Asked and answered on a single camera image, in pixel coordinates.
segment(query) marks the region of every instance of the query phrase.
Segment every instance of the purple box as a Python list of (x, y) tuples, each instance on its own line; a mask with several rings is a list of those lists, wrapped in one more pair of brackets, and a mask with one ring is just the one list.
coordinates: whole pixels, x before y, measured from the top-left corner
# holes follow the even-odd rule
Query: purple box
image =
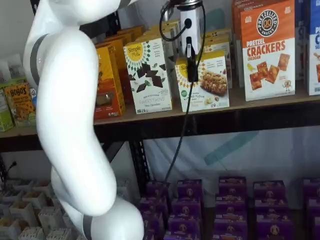
[(218, 213), (236, 213), (246, 211), (244, 196), (215, 195), (215, 211)]
[(199, 198), (183, 197), (171, 202), (172, 214), (192, 215), (202, 219), (201, 203)]
[(179, 198), (200, 198), (204, 199), (202, 180), (179, 180), (177, 182), (177, 192)]
[(247, 213), (239, 212), (237, 214), (216, 214), (214, 219), (214, 230), (229, 234), (241, 233), (242, 235), (247, 237)]
[(162, 240), (165, 234), (164, 220), (161, 212), (142, 211), (141, 212), (146, 232), (154, 233), (156, 240)]
[(184, 232), (187, 234), (196, 234), (201, 236), (201, 220), (192, 215), (170, 215), (168, 220), (168, 230), (171, 232)]
[(165, 196), (160, 199), (156, 197), (142, 197), (140, 199), (139, 210), (161, 212), (164, 222), (166, 223), (168, 221), (169, 210)]
[(247, 196), (247, 181), (244, 176), (219, 177), (219, 194)]
[(212, 240), (247, 240), (247, 236), (241, 232), (222, 232), (222, 231), (213, 231)]
[(163, 240), (198, 240), (198, 236), (195, 233), (185, 232), (172, 232), (167, 231), (164, 235)]
[(259, 214), (256, 216), (259, 240), (294, 239), (294, 224), (286, 214)]
[(255, 198), (283, 198), (286, 196), (286, 186), (282, 180), (255, 181), (253, 195)]
[(268, 213), (287, 213), (289, 211), (289, 205), (287, 199), (280, 198), (256, 198), (254, 200), (254, 209), (257, 214)]

